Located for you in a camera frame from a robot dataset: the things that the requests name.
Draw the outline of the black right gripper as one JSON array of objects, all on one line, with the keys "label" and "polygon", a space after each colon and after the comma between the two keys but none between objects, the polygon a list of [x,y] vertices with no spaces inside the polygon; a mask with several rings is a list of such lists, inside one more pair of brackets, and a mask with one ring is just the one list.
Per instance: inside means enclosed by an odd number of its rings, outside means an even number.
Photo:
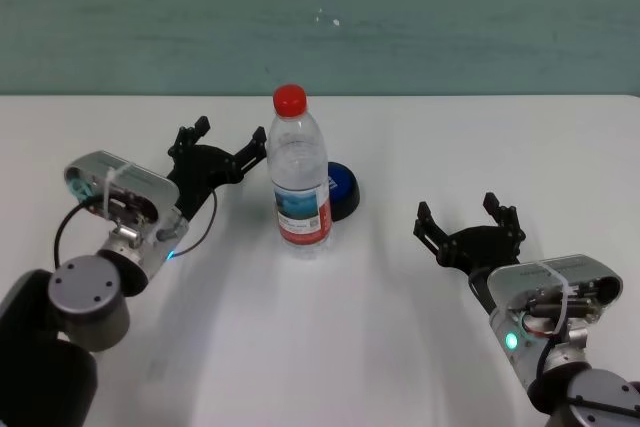
[{"label": "black right gripper", "polygon": [[483,308],[495,308],[488,277],[499,267],[518,264],[520,245],[526,234],[521,229],[517,208],[502,205],[493,192],[485,194],[483,207],[497,227],[471,227],[448,236],[434,221],[428,204],[421,201],[413,234],[440,266],[467,275],[468,286]]}]

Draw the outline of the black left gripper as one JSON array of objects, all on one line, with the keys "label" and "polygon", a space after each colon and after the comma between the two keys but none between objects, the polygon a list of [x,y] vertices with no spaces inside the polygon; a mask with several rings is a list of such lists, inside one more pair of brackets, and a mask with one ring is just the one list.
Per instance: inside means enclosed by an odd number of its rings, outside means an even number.
[{"label": "black left gripper", "polygon": [[218,147],[196,145],[210,130],[207,116],[190,127],[178,129],[168,155],[174,165],[168,175],[179,190],[175,206],[186,220],[191,220],[219,186],[237,184],[267,156],[266,131],[259,126],[249,143],[231,155]]}]

